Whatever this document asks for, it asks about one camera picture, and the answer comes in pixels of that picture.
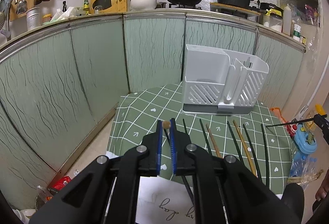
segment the person's hand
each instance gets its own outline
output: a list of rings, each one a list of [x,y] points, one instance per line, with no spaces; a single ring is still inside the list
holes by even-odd
[[[321,183],[320,188],[315,194],[316,200],[320,201],[321,199],[324,199],[329,192],[329,169],[326,173],[326,176],[324,177],[324,180]]]

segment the white dish rack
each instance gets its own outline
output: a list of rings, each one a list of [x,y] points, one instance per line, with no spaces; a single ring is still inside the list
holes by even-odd
[[[269,73],[255,55],[199,45],[186,45],[185,64],[186,113],[248,114]]]

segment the checkered tablecloth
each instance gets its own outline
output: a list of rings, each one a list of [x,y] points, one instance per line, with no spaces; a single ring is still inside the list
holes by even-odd
[[[223,156],[227,154],[237,156],[231,133],[226,125],[226,122],[230,121],[244,163],[246,167],[249,168],[242,143],[233,125],[233,120],[235,120],[241,127],[243,124],[246,125],[256,152],[262,179],[265,183],[265,153],[261,123],[265,125],[279,124],[279,119],[275,117],[267,107],[258,102],[248,115],[213,116],[184,114],[182,112],[181,95],[182,83],[168,84],[163,87],[151,88],[122,96],[119,101],[119,106],[116,109],[108,151],[118,156],[123,155],[128,149],[140,145],[144,135],[155,132],[157,120],[170,120],[172,117],[176,119],[177,129],[181,131],[184,131],[184,119],[192,143],[206,149],[206,143],[199,122],[200,118],[204,127],[206,123],[209,124],[221,154]],[[241,132],[249,147],[244,130],[242,129]],[[270,189],[275,194],[282,194],[291,168],[294,144],[283,127],[265,128],[265,133],[270,160]],[[208,140],[213,155],[215,155],[210,138],[208,138]],[[170,156],[170,147],[166,141],[166,137],[163,135],[160,176],[183,183],[181,177],[176,177],[172,174]],[[190,177],[188,181],[192,186],[192,179]]]

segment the metal screw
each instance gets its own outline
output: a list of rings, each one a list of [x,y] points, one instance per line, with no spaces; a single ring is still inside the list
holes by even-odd
[[[138,145],[136,147],[137,152],[144,153],[147,150],[147,147],[145,145]]]
[[[104,163],[106,163],[106,161],[107,161],[107,157],[105,155],[101,155],[101,156],[97,157],[97,163],[99,163],[99,164],[104,164]]]
[[[196,145],[194,145],[194,144],[186,145],[186,150],[188,150],[190,152],[194,152],[196,150]]]
[[[234,163],[234,162],[236,161],[236,158],[235,158],[235,156],[233,156],[233,155],[227,155],[227,156],[225,156],[225,160],[226,160],[228,163],[232,164],[232,163]]]

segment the green cabinet door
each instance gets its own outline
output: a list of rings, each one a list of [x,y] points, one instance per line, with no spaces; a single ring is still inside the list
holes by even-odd
[[[184,18],[125,20],[130,90],[178,83],[182,73]]]
[[[269,108],[283,108],[296,80],[303,53],[272,38],[259,35],[255,55],[269,65],[269,74],[258,100]]]
[[[232,26],[187,19],[185,35],[186,44],[252,54],[256,33]]]
[[[0,107],[0,189],[18,209],[34,208],[37,186],[46,187],[55,176],[31,151]]]
[[[78,71],[98,123],[129,92],[122,19],[109,19],[71,30]]]
[[[32,43],[3,61],[0,97],[20,135],[55,171],[95,126],[69,31]]]

